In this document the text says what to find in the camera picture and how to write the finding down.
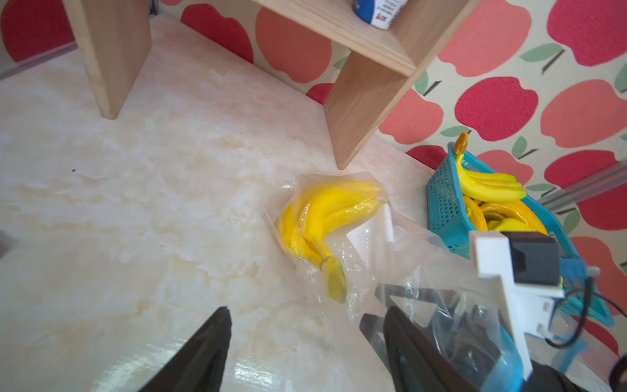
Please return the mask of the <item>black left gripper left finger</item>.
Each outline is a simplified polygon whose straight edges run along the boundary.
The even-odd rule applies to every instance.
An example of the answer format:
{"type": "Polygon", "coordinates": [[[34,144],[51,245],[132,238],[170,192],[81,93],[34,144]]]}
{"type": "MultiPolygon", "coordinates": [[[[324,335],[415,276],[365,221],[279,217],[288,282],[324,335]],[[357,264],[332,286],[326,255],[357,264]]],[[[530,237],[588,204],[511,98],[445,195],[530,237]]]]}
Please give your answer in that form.
{"type": "Polygon", "coordinates": [[[231,328],[229,309],[218,308],[140,391],[220,390],[231,328]]]}

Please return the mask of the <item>yellow banana bunch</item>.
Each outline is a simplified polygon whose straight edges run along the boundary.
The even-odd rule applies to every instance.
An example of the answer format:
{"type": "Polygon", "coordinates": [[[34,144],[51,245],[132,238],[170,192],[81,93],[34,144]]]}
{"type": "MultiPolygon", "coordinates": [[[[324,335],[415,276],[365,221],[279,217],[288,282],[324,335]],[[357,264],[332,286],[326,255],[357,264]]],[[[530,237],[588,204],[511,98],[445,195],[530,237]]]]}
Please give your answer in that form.
{"type": "Polygon", "coordinates": [[[466,215],[478,231],[536,232],[548,235],[537,215],[522,201],[489,203],[463,197],[466,215]]]}
{"type": "Polygon", "coordinates": [[[370,219],[383,204],[383,188],[375,181],[323,182],[300,193],[283,209],[277,221],[281,246],[288,256],[319,269],[328,297],[344,304],[344,267],[329,249],[326,238],[370,219]]]}

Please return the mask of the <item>yellow bananas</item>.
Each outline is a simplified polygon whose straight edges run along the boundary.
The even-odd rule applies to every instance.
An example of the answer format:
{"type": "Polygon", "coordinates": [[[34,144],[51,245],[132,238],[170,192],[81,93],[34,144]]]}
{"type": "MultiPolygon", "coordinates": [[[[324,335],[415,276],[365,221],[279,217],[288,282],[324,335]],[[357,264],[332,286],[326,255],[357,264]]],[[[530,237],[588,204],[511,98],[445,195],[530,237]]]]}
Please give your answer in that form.
{"type": "Polygon", "coordinates": [[[463,195],[492,203],[516,202],[527,196],[527,191],[517,183],[516,179],[512,181],[499,179],[499,173],[472,172],[463,168],[462,163],[468,143],[469,134],[462,132],[452,149],[463,195]]]}

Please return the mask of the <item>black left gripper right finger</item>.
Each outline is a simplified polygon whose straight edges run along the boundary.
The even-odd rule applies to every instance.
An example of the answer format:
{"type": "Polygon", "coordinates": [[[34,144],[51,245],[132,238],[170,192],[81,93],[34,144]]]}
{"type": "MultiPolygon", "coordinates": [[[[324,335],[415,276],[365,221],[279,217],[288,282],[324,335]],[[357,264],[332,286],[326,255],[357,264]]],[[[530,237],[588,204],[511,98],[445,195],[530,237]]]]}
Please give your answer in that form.
{"type": "Polygon", "coordinates": [[[475,390],[396,306],[385,315],[384,337],[395,390],[475,390]]]}

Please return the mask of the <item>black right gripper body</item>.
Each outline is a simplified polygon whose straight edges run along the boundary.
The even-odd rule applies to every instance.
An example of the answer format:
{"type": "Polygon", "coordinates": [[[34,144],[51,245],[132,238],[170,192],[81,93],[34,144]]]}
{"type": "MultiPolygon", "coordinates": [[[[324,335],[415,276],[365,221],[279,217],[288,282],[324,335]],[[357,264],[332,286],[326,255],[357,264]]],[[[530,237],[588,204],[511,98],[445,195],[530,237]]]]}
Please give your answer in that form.
{"type": "MultiPolygon", "coordinates": [[[[475,305],[467,310],[460,292],[450,289],[380,284],[375,297],[386,311],[400,308],[473,387],[504,386],[505,333],[487,307],[475,305]]],[[[390,373],[384,321],[385,316],[365,313],[359,330],[390,373]]]]}

